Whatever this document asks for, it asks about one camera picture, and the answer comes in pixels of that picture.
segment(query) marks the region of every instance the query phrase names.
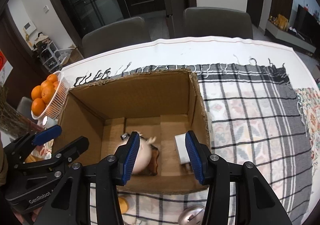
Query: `gray chair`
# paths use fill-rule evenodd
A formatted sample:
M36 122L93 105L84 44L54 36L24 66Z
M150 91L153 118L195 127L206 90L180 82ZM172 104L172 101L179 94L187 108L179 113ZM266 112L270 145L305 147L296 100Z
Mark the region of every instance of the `gray chair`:
M32 100L27 97L23 97L19 105L17 107L17 111L22 114L24 117L30 119L32 122L37 123L38 120L34 120L31 116L31 105L32 105Z
M191 7L183 12L185 36L253 39L250 15L231 9Z
M86 34L82 39L84 57L109 50L150 42L151 38L141 17L111 23Z

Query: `white basket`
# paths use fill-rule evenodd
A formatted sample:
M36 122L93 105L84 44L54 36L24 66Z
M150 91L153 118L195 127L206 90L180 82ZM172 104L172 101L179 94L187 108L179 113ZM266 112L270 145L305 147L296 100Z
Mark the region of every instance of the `white basket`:
M64 77L64 73L61 71L56 71L54 73L54 75L57 75L57 77L58 77L58 81L59 81L58 88L57 88L56 92L54 93L51 101L49 102L49 104L47 105L47 107L45 108L45 110L42 112L41 115L39 115L37 117L31 111L31 116L35 120L41 121L45 116L48 116L52 119L56 119L58 117L62 107L63 107L65 100L66 100L67 93L69 90L68 81Z

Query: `plaid tablecloth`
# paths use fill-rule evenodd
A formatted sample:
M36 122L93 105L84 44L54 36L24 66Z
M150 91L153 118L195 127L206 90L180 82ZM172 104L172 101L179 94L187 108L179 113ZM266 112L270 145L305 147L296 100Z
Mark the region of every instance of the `plaid tablecloth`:
M311 147L298 112L297 94L285 68L166 65L147 66L130 74L181 68L198 73L201 94L211 117L212 152L237 164L252 161L280 199L293 225L301 224L311 194ZM233 224L235 186L233 183L230 186L229 224ZM135 203L123 219L128 224L177 224L185 208L195 204L205 206L207 193L174 196L129 193ZM94 184L90 205L91 221L96 224Z

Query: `white box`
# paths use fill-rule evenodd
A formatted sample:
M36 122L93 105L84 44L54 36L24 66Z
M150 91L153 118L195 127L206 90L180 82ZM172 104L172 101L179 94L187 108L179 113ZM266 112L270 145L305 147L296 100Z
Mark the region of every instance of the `white box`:
M185 164L185 163L189 163L190 159L189 159L189 155L186 149L186 134L181 134L181 135L175 135L174 140L176 142L176 149L178 152L178 156L179 156L179 160L180 160L180 164Z

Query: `blue gripper pad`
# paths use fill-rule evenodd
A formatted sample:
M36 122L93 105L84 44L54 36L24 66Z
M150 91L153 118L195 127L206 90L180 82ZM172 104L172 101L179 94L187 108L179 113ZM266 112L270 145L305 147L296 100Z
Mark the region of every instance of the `blue gripper pad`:
M189 155L193 173L200 184L204 182L204 175L202 171L202 162L196 150L196 146L189 132L186 133L186 149Z
M127 181L129 181L131 178L132 170L137 158L139 147L140 147L140 136L138 133L136 133L136 135L134 136L134 140L130 146L130 149L127 153L127 157L123 164L123 174L122 174L123 184L126 184Z
M44 143L47 143L54 138L57 138L59 135L61 135L61 132L62 132L61 126L58 126L58 125L52 126L36 134L32 143L33 145L43 145Z

